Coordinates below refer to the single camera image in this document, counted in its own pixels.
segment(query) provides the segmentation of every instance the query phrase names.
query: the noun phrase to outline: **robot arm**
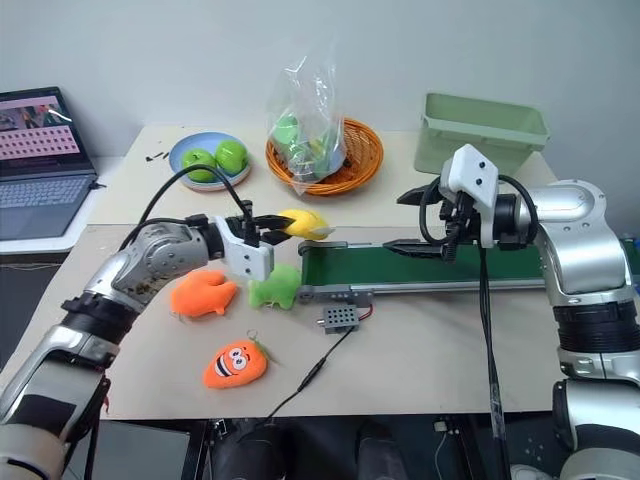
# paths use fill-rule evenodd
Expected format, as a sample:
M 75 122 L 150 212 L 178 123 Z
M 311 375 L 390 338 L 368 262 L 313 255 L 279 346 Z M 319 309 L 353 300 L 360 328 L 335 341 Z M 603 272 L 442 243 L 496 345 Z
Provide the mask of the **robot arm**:
M 59 478 L 65 445 L 80 440 L 99 418 L 109 389 L 105 370 L 155 295 L 214 259 L 235 274 L 265 280 L 273 269 L 270 243 L 288 238 L 281 230 L 291 221 L 265 216 L 246 225 L 239 217 L 215 217 L 209 223 L 197 215 L 186 224 L 142 228 L 107 259 L 80 297 L 62 305 L 65 318 L 47 332 L 2 393 L 0 478 Z M 261 227 L 273 231 L 260 237 Z M 258 232 L 246 235 L 247 228 Z
M 640 327 L 626 255 L 604 218 L 605 195 L 578 180 L 530 190 L 534 239 L 525 198 L 497 194 L 498 179 L 495 166 L 467 145 L 436 182 L 398 202 L 443 201 L 445 261 L 455 260 L 458 243 L 511 250 L 533 241 L 558 322 L 560 369 L 568 376 L 553 388 L 557 436 L 576 451 L 561 478 L 640 478 Z M 414 256 L 420 248 L 433 255 L 428 244 L 393 247 Z

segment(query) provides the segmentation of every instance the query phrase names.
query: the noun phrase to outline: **black cable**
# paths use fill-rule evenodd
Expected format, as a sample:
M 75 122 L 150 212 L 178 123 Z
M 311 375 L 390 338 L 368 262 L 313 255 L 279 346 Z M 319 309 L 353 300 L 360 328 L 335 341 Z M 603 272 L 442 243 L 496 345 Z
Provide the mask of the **black cable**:
M 480 254 L 480 317 L 482 330 L 487 346 L 487 367 L 489 371 L 489 405 L 491 415 L 491 430 L 498 456 L 498 468 L 501 477 L 511 479 L 511 464 L 507 448 L 507 430 L 500 398 L 500 383 L 498 369 L 493 355 L 493 336 L 491 332 L 491 295 L 489 292 L 489 270 L 487 267 L 487 251 L 478 244 Z
M 118 251 L 124 250 L 127 247 L 127 245 L 133 242 L 138 236 L 138 233 L 140 233 L 140 230 L 142 230 L 147 225 L 153 225 L 154 223 L 176 223 L 179 225 L 187 224 L 185 220 L 180 220 L 178 218 L 152 218 L 150 220 L 145 220 L 144 222 L 136 225 L 135 228 L 127 234 L 125 239 L 120 244 L 120 248 L 118 248 Z
M 420 210 L 418 212 L 418 224 L 420 225 L 420 233 L 422 234 L 422 237 L 431 245 L 444 245 L 446 243 L 449 243 L 451 240 L 455 239 L 459 233 L 458 227 L 453 228 L 451 232 L 449 232 L 449 234 L 444 238 L 433 238 L 431 236 L 431 233 L 429 233 L 429 228 L 427 227 L 427 205 L 435 200 L 432 197 L 435 193 L 437 193 L 439 186 L 440 177 L 431 182 L 425 189 L 422 197 L 420 197 Z
M 89 450 L 87 450 L 87 463 L 84 465 L 84 480 L 91 480 L 93 476 L 93 463 L 96 458 L 96 447 L 98 446 L 98 430 L 100 427 L 100 414 L 98 413 L 96 421 L 91 429 L 91 437 L 89 438 Z
M 155 204 L 158 203 L 158 200 L 160 200 L 160 197 L 164 195 L 164 193 L 169 189 L 171 185 L 173 185 L 176 181 L 178 181 L 180 177 L 186 175 L 187 173 L 191 173 L 195 170 L 206 170 L 207 172 L 213 174 L 213 176 L 216 177 L 218 180 L 220 180 L 224 184 L 227 191 L 229 192 L 229 195 L 231 195 L 231 197 L 236 202 L 238 207 L 240 207 L 240 210 L 242 210 L 242 213 L 245 219 L 247 220 L 251 219 L 251 212 L 249 212 L 246 205 L 242 203 L 242 200 L 240 200 L 240 197 L 238 196 L 235 189 L 233 188 L 233 185 L 231 185 L 227 177 L 225 177 L 222 172 L 220 172 L 217 168 L 210 167 L 209 165 L 190 165 L 187 168 L 183 168 L 182 170 L 177 172 L 173 177 L 167 180 L 164 183 L 164 185 L 162 185 L 162 187 L 160 187 L 160 189 L 156 192 L 156 194 L 153 196 L 153 198 L 147 205 L 147 208 L 145 208 L 144 213 L 142 214 L 142 217 L 140 217 L 140 221 L 138 222 L 138 224 L 141 224 L 145 220 L 147 220 Z
M 361 315 L 358 320 L 364 320 L 365 318 L 369 318 L 371 315 L 373 314 L 373 305 L 371 305 L 369 307 L 369 311 L 363 315 Z M 311 368 L 311 370 L 309 370 L 309 372 L 305 375 L 304 379 L 302 380 L 302 382 L 300 382 L 300 385 L 298 385 L 298 388 L 296 389 L 295 392 L 293 392 L 291 395 L 289 395 L 287 398 L 285 398 L 282 402 L 280 402 L 278 404 L 278 406 L 276 408 L 273 409 L 273 411 L 267 415 L 258 425 L 264 425 L 265 423 L 267 423 L 269 420 L 271 420 L 273 418 L 273 416 L 278 413 L 278 411 L 284 407 L 287 403 L 289 403 L 291 400 L 293 400 L 300 392 L 302 392 L 302 390 L 304 390 L 310 383 L 311 381 L 316 377 L 316 375 L 318 375 L 318 373 L 320 372 L 320 370 L 322 369 L 322 367 L 324 366 L 325 362 L 327 361 L 327 358 L 329 357 L 329 355 L 331 355 L 331 353 L 338 348 L 338 345 L 340 345 L 342 342 L 345 341 L 345 339 L 351 335 L 351 332 L 353 332 L 355 327 L 350 327 L 349 330 L 347 330 L 345 332 L 344 335 L 342 335 L 342 337 L 340 337 L 340 339 L 333 344 L 333 346 L 327 350 L 327 353 L 325 353 L 322 358 L 320 360 L 318 360 L 318 362 Z
M 498 179 L 511 185 L 522 196 L 522 200 L 524 200 L 527 210 L 529 210 L 529 217 L 531 219 L 531 223 L 529 223 L 529 231 L 527 232 L 527 243 L 533 243 L 533 240 L 538 234 L 538 212 L 531 195 L 529 195 L 527 189 L 524 188 L 524 186 L 515 178 L 511 178 L 507 175 L 498 175 Z

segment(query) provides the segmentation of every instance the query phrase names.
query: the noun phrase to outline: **plush toy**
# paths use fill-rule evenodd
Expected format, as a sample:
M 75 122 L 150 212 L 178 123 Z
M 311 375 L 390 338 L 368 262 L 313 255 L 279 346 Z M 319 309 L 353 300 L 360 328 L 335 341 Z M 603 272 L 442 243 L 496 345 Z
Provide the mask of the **plush toy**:
M 290 265 L 276 264 L 264 282 L 249 282 L 249 305 L 259 308 L 265 303 L 277 303 L 280 308 L 289 310 L 301 283 L 300 270 Z
M 293 219 L 293 223 L 284 229 L 284 233 L 292 237 L 324 240 L 334 230 L 324 218 L 309 210 L 285 210 L 278 215 Z
M 202 376 L 209 388 L 231 388 L 251 383 L 267 370 L 267 356 L 251 340 L 241 340 L 218 350 Z
M 191 272 L 171 292 L 171 310 L 188 317 L 200 317 L 210 312 L 222 315 L 236 288 L 235 283 L 224 281 L 223 272 Z

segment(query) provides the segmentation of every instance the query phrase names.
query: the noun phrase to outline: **white wall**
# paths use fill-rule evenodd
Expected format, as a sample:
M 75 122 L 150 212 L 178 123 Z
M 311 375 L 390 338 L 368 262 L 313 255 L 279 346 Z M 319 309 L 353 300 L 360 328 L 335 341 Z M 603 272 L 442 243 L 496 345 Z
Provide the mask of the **white wall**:
M 278 71 L 328 31 L 348 115 L 414 129 L 429 90 L 536 105 L 558 176 L 640 234 L 637 0 L 0 0 L 0 90 L 61 86 L 117 155 L 145 123 L 263 124 Z

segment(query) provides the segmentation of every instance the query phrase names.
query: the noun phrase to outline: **carrot plush toy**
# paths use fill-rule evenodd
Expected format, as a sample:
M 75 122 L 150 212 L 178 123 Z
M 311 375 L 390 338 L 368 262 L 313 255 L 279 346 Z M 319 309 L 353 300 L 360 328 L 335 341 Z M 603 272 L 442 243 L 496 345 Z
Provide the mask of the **carrot plush toy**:
M 239 387 L 251 383 L 267 370 L 267 356 L 252 340 L 240 340 L 216 352 L 202 376 L 209 388 Z
M 223 272 L 191 272 L 171 292 L 171 310 L 188 317 L 200 317 L 210 312 L 223 315 L 236 289 L 235 283 L 225 282 Z

